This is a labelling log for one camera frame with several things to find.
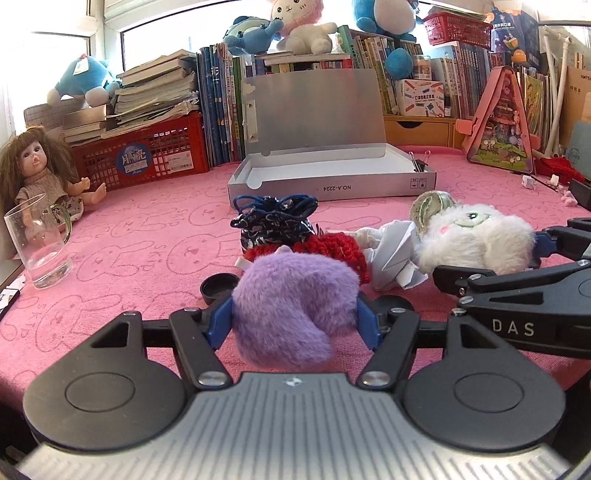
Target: red plastic basket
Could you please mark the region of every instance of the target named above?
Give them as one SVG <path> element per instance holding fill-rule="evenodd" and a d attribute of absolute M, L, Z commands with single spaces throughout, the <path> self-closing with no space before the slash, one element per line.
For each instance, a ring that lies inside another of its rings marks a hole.
<path fill-rule="evenodd" d="M 90 188 L 107 190 L 209 170 L 201 114 L 191 113 L 149 127 L 72 148 L 81 177 Z"/>
<path fill-rule="evenodd" d="M 487 50 L 491 49 L 491 24 L 448 12 L 429 15 L 423 19 L 423 24 L 427 29 L 431 45 L 461 41 Z"/>

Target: red knitted item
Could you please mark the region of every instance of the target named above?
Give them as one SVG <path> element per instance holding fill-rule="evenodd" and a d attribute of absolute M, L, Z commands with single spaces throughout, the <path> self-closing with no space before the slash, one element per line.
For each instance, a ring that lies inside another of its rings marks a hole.
<path fill-rule="evenodd" d="M 572 179 L 585 181 L 585 177 L 573 168 L 566 157 L 536 158 L 534 162 L 538 175 L 558 175 L 559 182 L 564 185 L 568 185 Z"/>
<path fill-rule="evenodd" d="M 279 244 L 265 244 L 249 248 L 244 252 L 244 258 L 254 262 L 257 257 L 272 254 L 279 247 Z M 291 249 L 297 253 L 320 254 L 335 260 L 341 260 L 355 270 L 361 284 L 370 282 L 367 262 L 359 249 L 359 245 L 352 236 L 345 233 L 310 235 L 305 242 L 296 243 Z"/>

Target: clear glass cup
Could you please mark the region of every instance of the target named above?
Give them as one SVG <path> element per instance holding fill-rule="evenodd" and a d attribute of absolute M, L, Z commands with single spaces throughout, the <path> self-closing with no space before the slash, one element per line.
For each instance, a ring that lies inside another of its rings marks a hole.
<path fill-rule="evenodd" d="M 56 209 L 66 221 L 63 236 L 53 215 Z M 51 287 L 70 272 L 72 260 L 65 243 L 70 238 L 72 222 L 62 205 L 49 205 L 42 193 L 14 207 L 4 215 L 4 221 L 36 288 Z"/>

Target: open box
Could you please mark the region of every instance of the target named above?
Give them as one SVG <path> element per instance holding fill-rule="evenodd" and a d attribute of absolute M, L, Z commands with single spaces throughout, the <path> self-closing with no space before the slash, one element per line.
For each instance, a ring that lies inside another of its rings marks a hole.
<path fill-rule="evenodd" d="M 334 69 L 242 79 L 246 158 L 230 178 L 239 195 L 319 200 L 415 196 L 436 173 L 416 172 L 386 143 L 374 70 Z"/>

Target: glass mug handle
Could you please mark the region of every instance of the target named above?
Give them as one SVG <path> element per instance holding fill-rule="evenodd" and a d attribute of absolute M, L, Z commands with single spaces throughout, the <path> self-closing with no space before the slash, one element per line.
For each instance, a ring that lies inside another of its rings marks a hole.
<path fill-rule="evenodd" d="M 72 234 L 72 219 L 70 218 L 70 213 L 66 210 L 66 207 L 58 203 L 51 205 L 50 209 L 52 211 L 59 210 L 64 217 L 64 220 L 66 221 L 66 233 L 62 240 L 64 243 L 67 243 L 67 241 L 70 239 L 70 235 Z"/>

